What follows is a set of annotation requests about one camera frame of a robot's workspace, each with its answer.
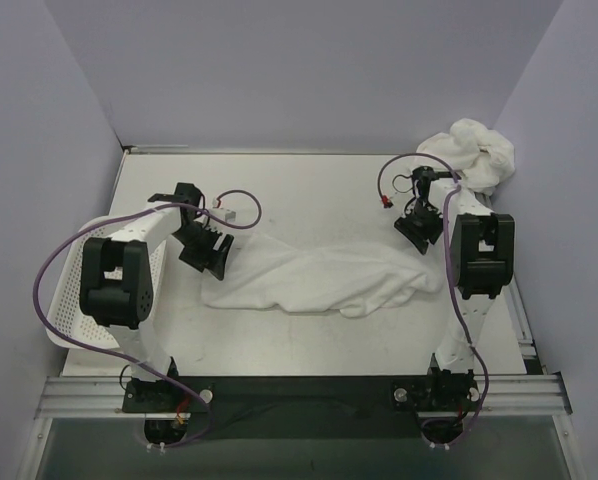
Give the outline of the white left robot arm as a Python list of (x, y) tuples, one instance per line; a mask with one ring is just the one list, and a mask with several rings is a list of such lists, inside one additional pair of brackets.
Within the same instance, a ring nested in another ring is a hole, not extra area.
[(151, 319), (157, 287), (150, 256), (172, 236), (183, 246), (183, 263), (224, 279), (234, 237), (196, 220), (190, 208), (202, 198), (195, 185), (178, 183), (172, 194), (149, 198), (148, 215), (110, 236), (88, 238), (82, 250), (80, 309), (133, 358), (131, 385), (160, 412), (179, 404), (181, 387), (169, 379), (177, 377), (176, 363), (161, 348)]

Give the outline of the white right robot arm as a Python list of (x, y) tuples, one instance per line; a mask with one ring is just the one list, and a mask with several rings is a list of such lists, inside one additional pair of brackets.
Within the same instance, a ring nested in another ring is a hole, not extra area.
[(418, 167), (410, 180), (413, 198), (394, 227), (422, 255), (440, 247), (451, 307), (428, 372), (397, 385), (395, 399), (424, 398), (442, 410), (457, 398), (480, 398), (478, 342), (495, 299), (512, 280), (515, 221), (484, 206), (448, 172)]

